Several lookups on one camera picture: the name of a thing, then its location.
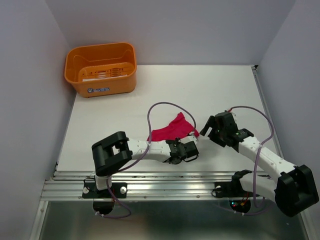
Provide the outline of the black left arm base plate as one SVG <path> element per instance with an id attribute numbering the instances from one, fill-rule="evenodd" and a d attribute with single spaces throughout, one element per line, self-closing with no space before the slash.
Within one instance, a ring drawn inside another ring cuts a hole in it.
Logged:
<path id="1" fill-rule="evenodd" d="M 110 189 L 118 199 L 127 197 L 128 185 L 126 182 L 114 182 Z M 81 197 L 83 199 L 110 199 L 112 195 L 108 189 L 98 190 L 94 182 L 86 182 L 83 186 Z"/>

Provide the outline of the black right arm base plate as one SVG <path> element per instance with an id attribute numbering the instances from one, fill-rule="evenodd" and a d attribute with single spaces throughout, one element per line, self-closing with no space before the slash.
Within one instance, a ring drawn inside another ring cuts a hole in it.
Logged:
<path id="1" fill-rule="evenodd" d="M 216 198 L 242 198 L 247 197 L 248 192 L 242 188 L 239 181 L 216 181 L 211 195 Z"/>

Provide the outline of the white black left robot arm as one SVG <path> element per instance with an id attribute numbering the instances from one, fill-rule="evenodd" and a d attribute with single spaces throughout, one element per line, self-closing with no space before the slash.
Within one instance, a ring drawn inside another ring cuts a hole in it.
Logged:
<path id="1" fill-rule="evenodd" d="M 128 138 L 118 131 L 91 146 L 95 167 L 94 191 L 100 197 L 111 193 L 111 176 L 120 172 L 129 161 L 137 164 L 141 160 L 178 165 L 192 162 L 199 156 L 198 139 L 195 135 L 174 140 L 142 141 Z"/>

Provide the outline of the red t-shirt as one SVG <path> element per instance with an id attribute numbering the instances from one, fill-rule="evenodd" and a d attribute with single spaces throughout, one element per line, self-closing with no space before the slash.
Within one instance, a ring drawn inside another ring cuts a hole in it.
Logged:
<path id="1" fill-rule="evenodd" d="M 191 132 L 194 132 L 196 138 L 199 137 L 199 132 L 194 129 L 185 118 L 182 112 L 178 113 L 166 127 L 151 131 L 151 141 L 159 142 L 166 140 L 182 139 L 187 137 Z"/>

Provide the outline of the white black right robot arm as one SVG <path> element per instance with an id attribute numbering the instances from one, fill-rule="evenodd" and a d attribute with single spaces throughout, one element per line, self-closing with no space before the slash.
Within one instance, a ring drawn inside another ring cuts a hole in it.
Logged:
<path id="1" fill-rule="evenodd" d="M 212 190 L 217 198 L 264 197 L 273 201 L 280 211 L 293 217 L 319 202 L 312 170 L 306 165 L 297 166 L 272 152 L 252 132 L 239 129 L 231 112 L 210 116 L 200 131 L 221 147 L 231 147 L 254 162 L 265 176 L 257 171 L 237 171 L 227 182 L 215 182 Z"/>

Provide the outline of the orange plastic basket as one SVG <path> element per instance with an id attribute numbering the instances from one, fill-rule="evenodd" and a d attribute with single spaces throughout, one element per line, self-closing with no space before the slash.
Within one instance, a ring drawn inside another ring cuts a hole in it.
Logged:
<path id="1" fill-rule="evenodd" d="M 83 98 L 132 92 L 137 85 L 134 47 L 127 42 L 80 46 L 66 56 L 64 77 Z"/>

